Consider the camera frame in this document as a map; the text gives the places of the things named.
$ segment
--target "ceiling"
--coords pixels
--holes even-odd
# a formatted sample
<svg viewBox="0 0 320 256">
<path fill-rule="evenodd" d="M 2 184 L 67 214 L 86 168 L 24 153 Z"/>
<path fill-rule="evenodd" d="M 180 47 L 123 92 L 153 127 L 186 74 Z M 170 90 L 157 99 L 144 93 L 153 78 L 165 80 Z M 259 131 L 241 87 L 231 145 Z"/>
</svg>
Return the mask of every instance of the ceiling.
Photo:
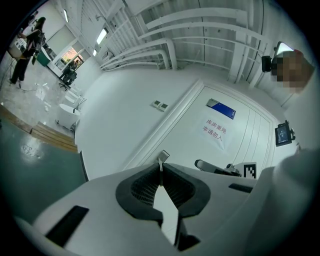
<svg viewBox="0 0 320 256">
<path fill-rule="evenodd" d="M 247 80 L 253 86 L 259 87 L 261 73 L 260 56 L 266 50 L 267 43 L 256 39 L 254 36 L 241 37 L 236 30 L 224 27 L 197 26 L 170 29 L 150 36 L 144 34 L 157 29 L 186 23 L 210 23 L 227 24 L 242 27 L 262 34 L 264 9 L 262 0 L 52 0 L 57 9 L 66 9 L 69 23 L 67 26 L 83 44 L 86 50 L 92 54 L 97 51 L 96 60 L 102 65 L 108 58 L 106 55 L 117 56 L 124 51 L 161 38 L 173 40 L 178 68 L 183 68 L 187 63 L 208 66 L 216 70 L 228 71 L 227 80 L 236 83 L 238 76 L 241 80 Z M 236 16 L 213 15 L 179 18 L 166 23 L 160 23 L 156 27 L 148 29 L 150 22 L 161 21 L 165 16 L 177 14 L 181 11 L 208 8 L 228 8 L 237 11 Z M 96 40 L 103 28 L 108 30 L 106 38 L 98 45 Z M 244 47 L 235 42 L 242 42 Z M 162 45 L 156 45 L 140 50 L 147 52 L 164 50 L 168 55 L 168 49 Z M 132 62 L 160 63 L 161 58 L 145 56 L 120 63 L 126 65 Z M 105 67 L 106 71 L 115 68 L 115 65 Z M 291 94 L 282 92 L 281 98 L 275 96 L 270 86 L 261 86 L 281 105 Z"/>
</svg>

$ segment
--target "ceiling light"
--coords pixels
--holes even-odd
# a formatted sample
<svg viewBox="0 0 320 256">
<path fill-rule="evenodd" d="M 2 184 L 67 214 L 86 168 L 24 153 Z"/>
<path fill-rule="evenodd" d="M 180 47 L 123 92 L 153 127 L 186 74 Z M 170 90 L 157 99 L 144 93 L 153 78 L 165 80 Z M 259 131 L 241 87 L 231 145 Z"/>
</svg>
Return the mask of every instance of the ceiling light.
<svg viewBox="0 0 320 256">
<path fill-rule="evenodd" d="M 107 30 L 105 28 L 102 29 L 100 32 L 100 35 L 98 36 L 98 39 L 96 40 L 98 45 L 100 45 L 101 41 L 105 38 L 106 34 L 107 34 Z"/>
<path fill-rule="evenodd" d="M 67 11 L 64 9 L 63 12 L 64 12 L 64 17 L 65 17 L 66 22 L 69 22 Z"/>
<path fill-rule="evenodd" d="M 274 56 L 277 56 L 283 52 L 286 52 L 286 51 L 293 51 L 294 49 L 292 49 L 291 47 L 289 47 L 288 45 L 286 45 L 284 42 L 278 42 L 278 45 L 275 49 L 275 53 L 274 53 Z"/>
</svg>

